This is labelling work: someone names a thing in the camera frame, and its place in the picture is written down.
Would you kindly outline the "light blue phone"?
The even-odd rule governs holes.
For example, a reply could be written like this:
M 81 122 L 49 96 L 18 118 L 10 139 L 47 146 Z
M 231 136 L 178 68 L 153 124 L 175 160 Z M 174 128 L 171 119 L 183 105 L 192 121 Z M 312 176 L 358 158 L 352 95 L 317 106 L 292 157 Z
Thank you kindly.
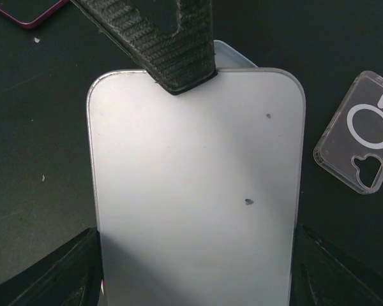
M 254 62 L 221 40 L 214 40 L 214 52 L 217 68 L 257 68 Z

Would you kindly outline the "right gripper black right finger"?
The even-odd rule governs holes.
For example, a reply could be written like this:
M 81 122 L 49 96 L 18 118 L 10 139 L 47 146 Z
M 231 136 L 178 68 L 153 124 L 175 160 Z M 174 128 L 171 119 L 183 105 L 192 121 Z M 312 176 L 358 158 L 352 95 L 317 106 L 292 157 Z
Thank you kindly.
M 299 224 L 291 297 L 293 305 L 383 305 L 383 276 Z

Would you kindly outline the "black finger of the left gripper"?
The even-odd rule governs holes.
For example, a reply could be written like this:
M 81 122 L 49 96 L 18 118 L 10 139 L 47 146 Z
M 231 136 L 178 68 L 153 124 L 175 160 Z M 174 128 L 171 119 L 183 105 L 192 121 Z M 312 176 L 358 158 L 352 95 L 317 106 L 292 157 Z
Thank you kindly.
M 189 91 L 216 76 L 213 14 L 210 1 L 147 3 L 74 1 L 74 5 L 135 63 L 172 95 Z M 165 32 L 146 13 L 173 16 Z

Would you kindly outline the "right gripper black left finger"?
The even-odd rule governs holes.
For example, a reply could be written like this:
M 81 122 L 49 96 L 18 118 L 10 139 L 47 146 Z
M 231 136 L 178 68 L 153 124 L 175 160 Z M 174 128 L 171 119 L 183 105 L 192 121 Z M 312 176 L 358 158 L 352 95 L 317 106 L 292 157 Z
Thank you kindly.
M 85 229 L 66 243 L 67 250 L 49 266 L 34 268 L 39 275 L 20 279 L 26 288 L 9 305 L 97 305 L 103 277 L 100 238 L 96 228 Z

